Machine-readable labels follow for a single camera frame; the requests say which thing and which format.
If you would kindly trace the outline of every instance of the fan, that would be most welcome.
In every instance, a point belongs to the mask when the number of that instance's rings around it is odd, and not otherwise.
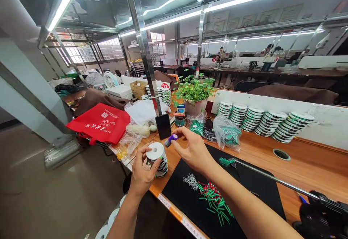
[[[104,83],[108,88],[112,88],[119,85],[117,78],[111,72],[104,73]]]

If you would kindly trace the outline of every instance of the small jar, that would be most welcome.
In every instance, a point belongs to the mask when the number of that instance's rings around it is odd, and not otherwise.
[[[175,116],[175,121],[174,121],[175,126],[185,127],[186,126],[186,117],[187,117],[187,113],[185,113],[185,116]]]

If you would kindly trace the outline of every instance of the floor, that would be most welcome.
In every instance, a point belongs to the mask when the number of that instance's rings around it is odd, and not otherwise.
[[[0,238],[94,238],[123,196],[124,173],[100,147],[50,171],[43,154],[49,145],[26,126],[0,131],[0,144]],[[174,237],[192,238],[147,193],[135,238]]]

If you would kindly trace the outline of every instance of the blue pen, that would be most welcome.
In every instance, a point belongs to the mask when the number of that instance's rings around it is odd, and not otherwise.
[[[298,193],[296,192],[301,200],[302,203],[307,204],[307,201]]]

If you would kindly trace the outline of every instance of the red bag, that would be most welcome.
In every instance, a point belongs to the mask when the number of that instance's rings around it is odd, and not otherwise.
[[[97,140],[117,144],[130,122],[127,112],[98,103],[66,127],[79,132],[82,137],[91,138],[90,145],[93,146]]]

